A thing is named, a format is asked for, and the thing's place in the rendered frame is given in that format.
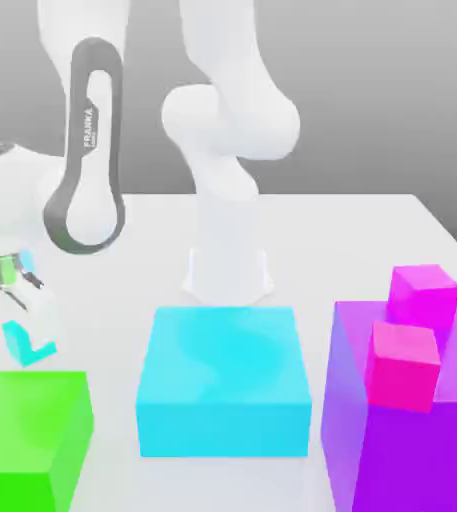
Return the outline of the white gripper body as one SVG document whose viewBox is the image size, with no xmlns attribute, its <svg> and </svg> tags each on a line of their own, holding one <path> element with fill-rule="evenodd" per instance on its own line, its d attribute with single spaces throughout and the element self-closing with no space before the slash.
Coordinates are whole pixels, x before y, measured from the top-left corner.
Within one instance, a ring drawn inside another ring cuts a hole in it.
<svg viewBox="0 0 457 512">
<path fill-rule="evenodd" d="M 60 333 L 58 305 L 52 290 L 36 275 L 17 275 L 13 284 L 0 290 L 23 310 L 21 325 L 34 347 L 57 342 Z"/>
</svg>

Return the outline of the small pink cube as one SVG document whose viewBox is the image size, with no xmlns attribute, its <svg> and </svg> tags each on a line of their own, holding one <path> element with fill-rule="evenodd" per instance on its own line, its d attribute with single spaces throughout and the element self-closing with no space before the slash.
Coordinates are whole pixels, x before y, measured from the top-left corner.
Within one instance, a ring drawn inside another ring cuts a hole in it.
<svg viewBox="0 0 457 512">
<path fill-rule="evenodd" d="M 434 332 L 375 321 L 364 374 L 371 405 L 428 413 L 441 369 Z"/>
</svg>

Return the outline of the small magenta cube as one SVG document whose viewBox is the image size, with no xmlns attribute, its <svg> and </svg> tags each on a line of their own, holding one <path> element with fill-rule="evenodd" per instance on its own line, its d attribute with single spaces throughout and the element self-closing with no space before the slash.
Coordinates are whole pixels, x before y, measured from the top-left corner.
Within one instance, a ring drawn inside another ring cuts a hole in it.
<svg viewBox="0 0 457 512">
<path fill-rule="evenodd" d="M 439 264 L 395 266 L 387 310 L 399 324 L 448 329 L 457 310 L 457 282 Z"/>
</svg>

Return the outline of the large green box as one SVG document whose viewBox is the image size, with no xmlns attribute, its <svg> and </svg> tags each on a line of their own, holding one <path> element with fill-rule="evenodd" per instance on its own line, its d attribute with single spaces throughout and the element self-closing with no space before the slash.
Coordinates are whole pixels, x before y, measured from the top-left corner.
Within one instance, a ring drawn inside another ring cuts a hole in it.
<svg viewBox="0 0 457 512">
<path fill-rule="evenodd" d="M 0 371 L 0 512 L 70 512 L 94 429 L 83 371 Z"/>
</svg>

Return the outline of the large cyan box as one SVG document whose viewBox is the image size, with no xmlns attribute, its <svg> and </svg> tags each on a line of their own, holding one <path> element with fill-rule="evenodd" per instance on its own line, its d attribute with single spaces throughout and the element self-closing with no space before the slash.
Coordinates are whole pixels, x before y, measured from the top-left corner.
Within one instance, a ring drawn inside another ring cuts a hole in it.
<svg viewBox="0 0 457 512">
<path fill-rule="evenodd" d="M 305 457 L 312 398 L 290 307 L 159 307 L 137 398 L 144 457 Z"/>
</svg>

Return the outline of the large purple box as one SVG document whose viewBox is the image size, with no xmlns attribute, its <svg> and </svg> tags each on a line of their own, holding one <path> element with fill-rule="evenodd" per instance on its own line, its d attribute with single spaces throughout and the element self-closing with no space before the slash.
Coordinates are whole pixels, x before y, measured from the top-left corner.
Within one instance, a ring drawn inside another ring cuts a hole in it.
<svg viewBox="0 0 457 512">
<path fill-rule="evenodd" d="M 333 315 L 321 440 L 336 512 L 457 512 L 457 312 L 430 413 L 368 403 L 363 374 L 383 301 Z"/>
</svg>

